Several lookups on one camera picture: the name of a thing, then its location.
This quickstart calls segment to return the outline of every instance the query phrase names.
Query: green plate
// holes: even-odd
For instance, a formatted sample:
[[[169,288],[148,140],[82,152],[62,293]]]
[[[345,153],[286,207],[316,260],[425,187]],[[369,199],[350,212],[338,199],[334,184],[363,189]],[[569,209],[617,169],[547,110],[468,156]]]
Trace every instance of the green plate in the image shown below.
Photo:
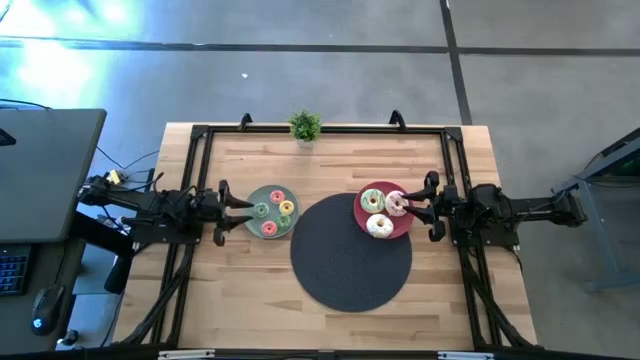
[[[293,209],[293,212],[291,213],[291,215],[289,215],[291,216],[291,226],[289,226],[288,229],[280,230],[280,228],[278,228],[278,231],[275,233],[275,235],[264,236],[262,234],[262,224],[264,224],[266,221],[273,221],[277,224],[278,222],[276,221],[276,219],[280,215],[280,209],[278,208],[279,204],[276,205],[272,203],[271,200],[269,199],[271,196],[271,192],[273,190],[281,190],[284,193],[285,200],[291,201],[295,208]],[[257,189],[256,191],[252,192],[251,195],[249,195],[249,198],[247,199],[247,201],[249,201],[252,204],[258,204],[263,202],[269,205],[269,214],[267,214],[267,216],[263,218],[255,217],[253,215],[253,208],[245,209],[245,215],[253,216],[253,220],[247,221],[245,225],[247,225],[247,228],[249,229],[249,231],[251,231],[255,236],[263,239],[276,239],[287,234],[289,231],[293,230],[293,227],[296,225],[296,222],[300,217],[300,203],[298,203],[298,199],[296,198],[295,195],[293,195],[293,193],[289,189],[287,189],[284,186],[280,186],[280,185],[263,186]]]

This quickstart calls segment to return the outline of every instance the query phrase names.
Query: concrete floor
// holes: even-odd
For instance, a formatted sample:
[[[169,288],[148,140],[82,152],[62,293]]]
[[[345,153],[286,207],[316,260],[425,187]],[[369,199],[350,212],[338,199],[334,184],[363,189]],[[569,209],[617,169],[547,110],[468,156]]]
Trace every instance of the concrete floor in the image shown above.
[[[152,42],[446,46],[437,0],[24,0],[0,34]],[[449,0],[458,45],[499,48],[639,47],[633,0]],[[0,94],[57,108],[101,107],[100,146],[121,162],[156,150],[169,121],[282,121],[306,107],[325,121],[460,124],[446,54],[71,50],[0,42]],[[640,57],[461,56],[474,124],[488,125],[505,192],[549,194],[640,122]],[[153,157],[135,170],[152,167]],[[96,155],[92,172],[113,166]],[[589,295],[601,275],[590,228],[524,224],[524,278],[540,344],[638,357],[640,288]],[[112,259],[85,254],[76,292],[102,292]],[[96,346],[112,312],[71,327]]]

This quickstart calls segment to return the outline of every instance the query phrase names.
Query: potted plant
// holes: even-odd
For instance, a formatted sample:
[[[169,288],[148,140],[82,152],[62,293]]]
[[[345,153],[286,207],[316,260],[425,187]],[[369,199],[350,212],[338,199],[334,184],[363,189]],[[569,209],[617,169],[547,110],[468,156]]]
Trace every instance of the potted plant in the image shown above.
[[[313,147],[314,141],[320,135],[320,115],[309,114],[307,110],[302,110],[299,114],[293,114],[289,124],[291,124],[291,135],[300,147]]]

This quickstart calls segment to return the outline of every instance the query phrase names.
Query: wooden table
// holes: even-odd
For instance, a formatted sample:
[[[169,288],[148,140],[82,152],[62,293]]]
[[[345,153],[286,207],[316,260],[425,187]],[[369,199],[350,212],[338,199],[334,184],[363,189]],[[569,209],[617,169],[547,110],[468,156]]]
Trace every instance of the wooden table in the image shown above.
[[[156,168],[165,173],[159,188],[180,188],[192,125],[167,124]],[[488,128],[462,129],[473,184],[499,184]],[[199,146],[196,159],[202,151]],[[357,192],[375,180],[417,191],[427,171],[444,174],[441,151],[439,139],[429,135],[323,134],[314,149],[301,149],[287,134],[216,134],[207,185],[216,189],[220,179],[227,179],[232,193],[246,198],[262,185],[281,184],[296,193],[304,211],[329,195]],[[461,184],[453,146],[451,151],[456,183]],[[196,161],[194,182],[199,171]],[[291,234],[266,241],[240,226],[227,236],[224,247],[217,247],[212,229],[205,228],[196,249],[180,347],[472,348],[457,250],[448,236],[431,243],[429,227],[419,221],[410,230],[413,262],[406,284],[389,303],[365,313],[328,309],[302,289],[291,268]],[[166,252],[166,245],[152,245],[135,258],[115,340],[126,337],[156,300]],[[496,301],[522,335],[535,343],[515,257],[501,248],[489,247],[486,253]],[[163,338],[171,326],[172,307]],[[488,339],[482,306],[479,313]]]

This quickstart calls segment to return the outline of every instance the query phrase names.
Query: red plate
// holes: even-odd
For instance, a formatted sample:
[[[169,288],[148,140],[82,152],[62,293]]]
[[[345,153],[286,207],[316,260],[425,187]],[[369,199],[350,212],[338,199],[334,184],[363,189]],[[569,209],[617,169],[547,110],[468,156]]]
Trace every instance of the red plate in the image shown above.
[[[362,208],[362,205],[360,205],[360,197],[362,196],[363,192],[369,189],[378,189],[382,191],[385,196],[387,196],[388,193],[394,190],[402,191],[405,194],[407,193],[399,185],[388,182],[388,181],[376,181],[374,183],[371,183],[363,187],[362,190],[360,190],[360,192],[358,193],[358,196],[356,196],[356,200],[353,203],[353,215],[355,215],[356,221],[358,222],[358,225],[360,225],[360,227],[362,228],[362,231],[366,232],[367,234],[369,233],[367,231],[367,220],[373,214],[369,214]],[[386,215],[387,217],[389,217],[389,219],[391,219],[391,222],[393,223],[393,232],[386,239],[394,239],[400,235],[405,234],[407,231],[409,231],[409,228],[411,227],[411,223],[413,222],[413,215],[409,213],[406,213],[402,216],[389,216],[389,213],[387,212],[387,210],[383,209],[378,214]]]

